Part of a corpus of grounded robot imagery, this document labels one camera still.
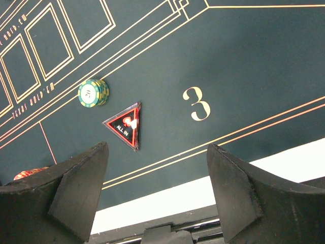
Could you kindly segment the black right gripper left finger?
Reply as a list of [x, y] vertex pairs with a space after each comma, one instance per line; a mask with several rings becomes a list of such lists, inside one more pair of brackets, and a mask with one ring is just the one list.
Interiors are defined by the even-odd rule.
[[109, 158], [106, 142], [1, 186], [1, 243], [89, 241]]

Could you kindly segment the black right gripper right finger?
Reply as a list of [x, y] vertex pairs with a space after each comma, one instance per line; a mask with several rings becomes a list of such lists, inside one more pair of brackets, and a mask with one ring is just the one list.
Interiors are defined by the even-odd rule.
[[226, 243], [324, 243], [324, 178], [296, 183], [215, 144], [207, 165]]

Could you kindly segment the moved green chip stack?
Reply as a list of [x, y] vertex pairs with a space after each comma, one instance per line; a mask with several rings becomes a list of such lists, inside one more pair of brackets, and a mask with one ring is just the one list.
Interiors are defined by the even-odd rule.
[[78, 99], [84, 107], [104, 105], [110, 91], [106, 82], [97, 79], [83, 81], [78, 88]]

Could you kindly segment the red poker chip stack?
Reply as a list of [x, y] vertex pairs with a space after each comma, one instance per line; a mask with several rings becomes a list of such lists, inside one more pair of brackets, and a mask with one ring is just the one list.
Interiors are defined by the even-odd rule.
[[48, 167], [43, 167], [43, 168], [35, 168], [35, 169], [31, 169], [31, 170], [25, 170], [25, 171], [21, 171], [19, 174], [17, 174], [13, 180], [18, 180], [24, 177], [28, 177], [30, 175], [33, 175], [35, 173], [41, 172], [45, 169], [48, 169]]

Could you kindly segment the dark green poker table mat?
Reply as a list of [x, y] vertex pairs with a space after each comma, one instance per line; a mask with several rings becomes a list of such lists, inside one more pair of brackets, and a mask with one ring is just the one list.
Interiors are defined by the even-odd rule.
[[[133, 151], [102, 122], [136, 102]], [[1, 184], [105, 141], [104, 209], [323, 137], [324, 1], [1, 1]]]

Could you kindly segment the aluminium front rail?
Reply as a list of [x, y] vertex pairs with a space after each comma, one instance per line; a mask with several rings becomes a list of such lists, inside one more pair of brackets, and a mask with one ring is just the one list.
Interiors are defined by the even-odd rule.
[[225, 243], [215, 205], [92, 234], [89, 243]]

